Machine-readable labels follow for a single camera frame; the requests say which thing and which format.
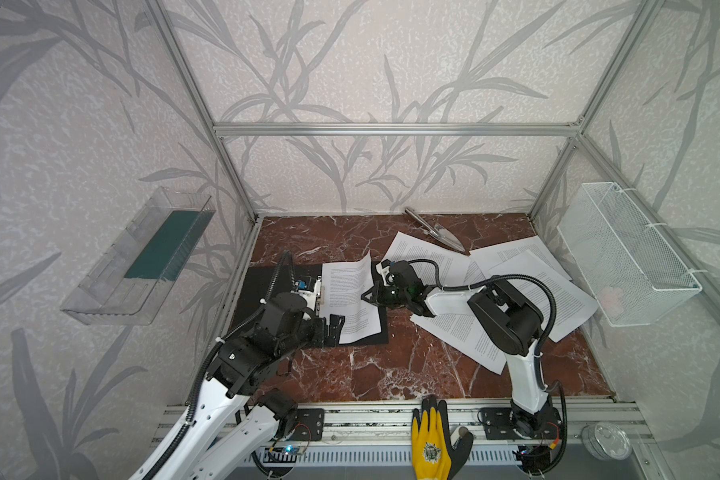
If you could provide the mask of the black file folder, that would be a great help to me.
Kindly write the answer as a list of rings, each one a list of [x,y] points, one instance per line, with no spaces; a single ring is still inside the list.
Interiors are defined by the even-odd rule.
[[[304,318],[323,317],[307,306],[306,300],[295,293],[300,276],[322,277],[322,266],[294,266],[285,256],[272,268],[253,268],[246,275],[242,293],[233,315],[232,343],[258,349],[274,359],[285,357],[301,348],[300,329]],[[388,328],[386,314],[380,307],[381,332],[359,340],[364,345],[386,344]]]

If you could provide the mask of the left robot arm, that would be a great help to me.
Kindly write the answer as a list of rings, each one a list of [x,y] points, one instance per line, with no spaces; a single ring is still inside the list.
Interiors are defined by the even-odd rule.
[[[318,294],[285,292],[217,339],[193,380],[188,405],[135,479],[225,479],[271,440],[293,432],[298,406],[274,389],[249,400],[280,363],[311,348],[338,346],[345,319],[316,313]]]

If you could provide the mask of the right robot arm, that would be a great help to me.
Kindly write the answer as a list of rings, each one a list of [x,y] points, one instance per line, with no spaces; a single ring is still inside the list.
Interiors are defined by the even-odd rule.
[[[418,276],[415,260],[384,260],[376,265],[380,278],[361,294],[371,305],[386,309],[405,308],[436,318],[442,315],[469,315],[477,320],[489,340],[505,354],[512,384],[511,408],[518,418],[540,422],[553,410],[548,386],[541,369],[542,349],[557,317],[551,289],[541,280],[525,274],[500,274],[468,285],[445,286],[439,265],[435,283]]]

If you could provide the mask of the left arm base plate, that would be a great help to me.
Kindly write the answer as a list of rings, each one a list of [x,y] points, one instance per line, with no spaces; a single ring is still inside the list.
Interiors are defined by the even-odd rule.
[[[275,438],[301,442],[320,441],[324,426],[324,409],[298,408],[280,420]]]

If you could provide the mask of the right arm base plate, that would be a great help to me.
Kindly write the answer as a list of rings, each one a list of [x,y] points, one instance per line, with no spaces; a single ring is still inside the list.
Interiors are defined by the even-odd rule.
[[[478,421],[487,440],[518,440],[551,442],[560,437],[563,424],[555,407],[544,407],[536,414],[527,414],[511,407],[485,407],[478,411]]]

